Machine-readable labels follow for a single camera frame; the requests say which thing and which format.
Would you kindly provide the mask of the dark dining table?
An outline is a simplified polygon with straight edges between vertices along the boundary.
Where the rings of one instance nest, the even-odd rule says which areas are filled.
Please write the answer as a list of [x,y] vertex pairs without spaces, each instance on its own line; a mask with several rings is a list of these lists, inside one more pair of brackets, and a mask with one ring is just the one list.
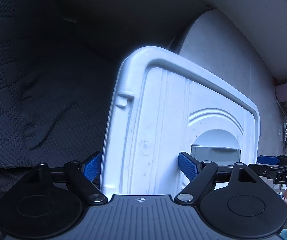
[[287,79],[287,0],[125,0],[139,26],[161,23],[162,30],[195,21],[177,51],[218,76],[258,108],[258,155],[282,152],[281,115],[273,79]]

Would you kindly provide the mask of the near grey covered chair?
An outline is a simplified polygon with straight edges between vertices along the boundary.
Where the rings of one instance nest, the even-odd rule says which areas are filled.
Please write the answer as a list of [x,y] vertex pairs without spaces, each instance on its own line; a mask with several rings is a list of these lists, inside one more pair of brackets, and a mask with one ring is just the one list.
[[115,65],[75,27],[55,0],[0,0],[0,198],[40,162],[103,148]]

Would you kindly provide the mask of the white plastic bin lid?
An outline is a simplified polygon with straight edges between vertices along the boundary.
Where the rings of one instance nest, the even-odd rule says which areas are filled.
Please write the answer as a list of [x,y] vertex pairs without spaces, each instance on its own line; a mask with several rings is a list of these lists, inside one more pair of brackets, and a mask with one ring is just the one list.
[[101,191],[175,196],[188,184],[179,153],[219,166],[251,164],[260,132],[257,106],[227,82],[166,49],[137,49],[116,80]]

